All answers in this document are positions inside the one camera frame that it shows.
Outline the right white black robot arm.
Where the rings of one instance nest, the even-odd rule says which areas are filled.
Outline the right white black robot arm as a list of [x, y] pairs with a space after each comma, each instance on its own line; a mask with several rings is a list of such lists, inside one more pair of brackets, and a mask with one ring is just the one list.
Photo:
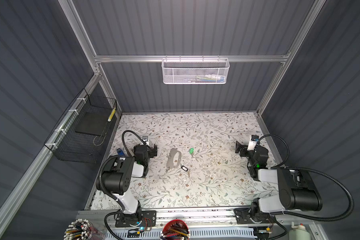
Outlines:
[[322, 209], [321, 196], [308, 171], [268, 169], [269, 150], [255, 141], [250, 141], [248, 145], [236, 142], [235, 153], [247, 158], [247, 169], [254, 181], [278, 187], [276, 195], [255, 198], [249, 207], [235, 209], [238, 224], [261, 224], [271, 220], [271, 213], [286, 210], [315, 212]]

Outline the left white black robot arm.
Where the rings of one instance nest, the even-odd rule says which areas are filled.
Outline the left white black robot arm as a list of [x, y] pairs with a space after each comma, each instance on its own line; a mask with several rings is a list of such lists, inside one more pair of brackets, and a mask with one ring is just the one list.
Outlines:
[[126, 155], [121, 149], [108, 157], [101, 166], [96, 188], [112, 200], [120, 209], [114, 215], [116, 228], [142, 228], [146, 230], [156, 225], [156, 211], [142, 210], [141, 203], [130, 190], [133, 178], [144, 178], [148, 174], [149, 161], [157, 156], [158, 147], [154, 145], [134, 146], [135, 156]]

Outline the grey strap metal keyring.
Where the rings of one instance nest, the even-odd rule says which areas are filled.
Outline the grey strap metal keyring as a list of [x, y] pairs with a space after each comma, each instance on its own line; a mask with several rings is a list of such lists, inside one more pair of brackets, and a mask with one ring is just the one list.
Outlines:
[[172, 148], [168, 154], [166, 173], [181, 166], [182, 153], [177, 148]]

